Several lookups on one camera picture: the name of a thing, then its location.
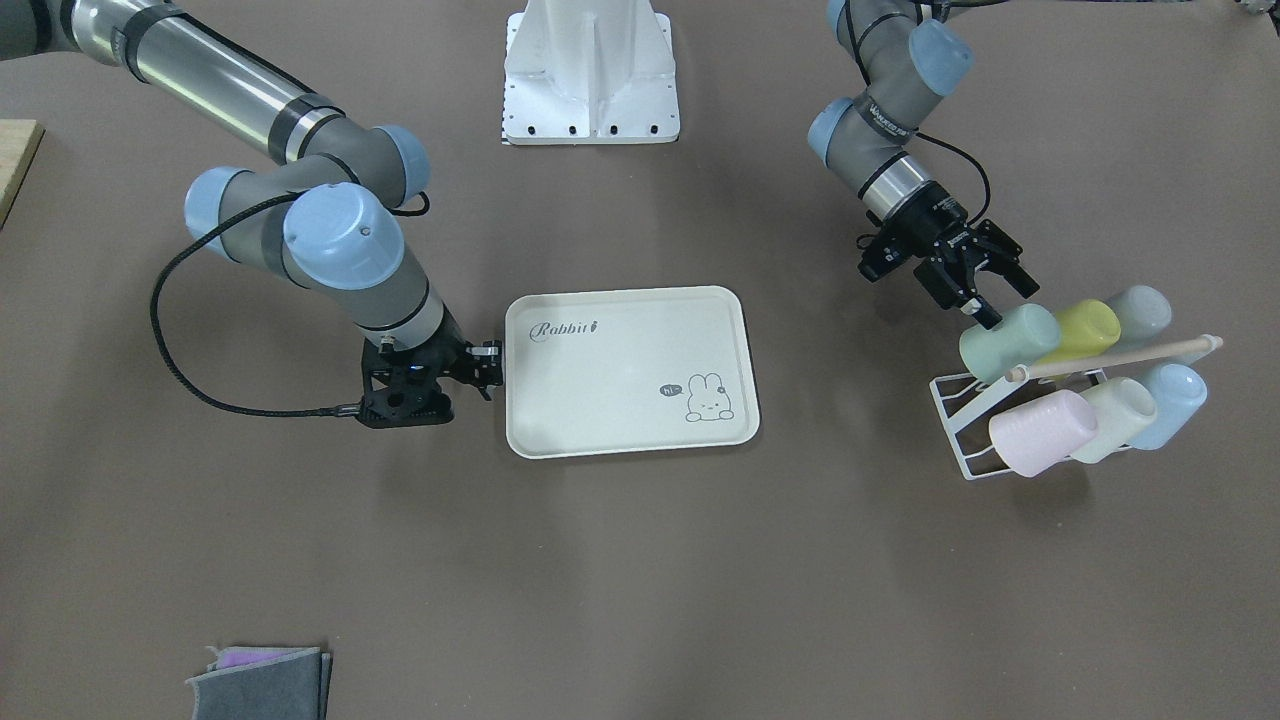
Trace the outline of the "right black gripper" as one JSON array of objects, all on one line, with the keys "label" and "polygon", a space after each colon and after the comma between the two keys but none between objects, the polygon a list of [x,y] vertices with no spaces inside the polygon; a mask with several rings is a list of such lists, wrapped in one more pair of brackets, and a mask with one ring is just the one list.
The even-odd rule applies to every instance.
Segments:
[{"label": "right black gripper", "polygon": [[416,348],[383,354],[366,341],[357,420],[372,429],[448,423],[454,414],[439,379],[472,386],[483,398],[492,398],[492,391],[504,384],[502,355],[499,340],[483,345],[465,341],[449,311],[440,328]]}]

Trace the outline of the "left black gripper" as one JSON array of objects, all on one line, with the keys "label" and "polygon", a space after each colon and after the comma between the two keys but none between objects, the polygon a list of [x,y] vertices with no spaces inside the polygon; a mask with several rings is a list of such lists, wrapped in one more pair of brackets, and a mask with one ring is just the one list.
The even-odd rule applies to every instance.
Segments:
[{"label": "left black gripper", "polygon": [[863,249],[859,272],[877,282],[909,258],[922,263],[914,275],[942,309],[960,307],[982,328],[996,328],[1004,316],[978,292],[975,273],[1002,275],[1023,297],[1041,284],[1020,264],[1023,252],[992,220],[973,225],[966,210],[933,181],[911,196]]}]

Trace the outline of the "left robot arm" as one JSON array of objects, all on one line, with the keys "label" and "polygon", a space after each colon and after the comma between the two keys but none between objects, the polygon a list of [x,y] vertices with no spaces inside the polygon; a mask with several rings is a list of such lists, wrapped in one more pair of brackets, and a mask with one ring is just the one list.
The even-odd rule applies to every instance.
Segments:
[{"label": "left robot arm", "polygon": [[940,307],[996,327],[1001,315],[975,277],[992,272],[1032,296],[1038,284],[1020,264],[1021,247],[993,222],[970,217],[908,151],[972,68],[972,49],[910,1],[832,1],[826,18],[867,87],[832,101],[812,123],[808,142],[856,192],[877,228],[863,247],[860,273],[879,281],[916,258],[915,278]]}]

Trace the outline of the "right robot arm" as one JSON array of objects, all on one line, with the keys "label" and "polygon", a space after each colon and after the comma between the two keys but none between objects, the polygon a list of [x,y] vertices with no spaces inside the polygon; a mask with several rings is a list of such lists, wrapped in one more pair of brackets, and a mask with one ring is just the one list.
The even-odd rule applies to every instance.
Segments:
[{"label": "right robot arm", "polygon": [[186,193],[192,243],[159,273],[148,315],[157,350],[187,389],[163,333],[170,274],[201,249],[339,305],[364,337],[362,396],[316,407],[374,429],[453,419],[449,378],[483,397],[504,382],[502,345],[468,342],[404,241],[430,163],[399,126],[365,128],[328,97],[170,1],[5,1],[3,58],[82,53],[169,92],[275,163],[215,167]]}]

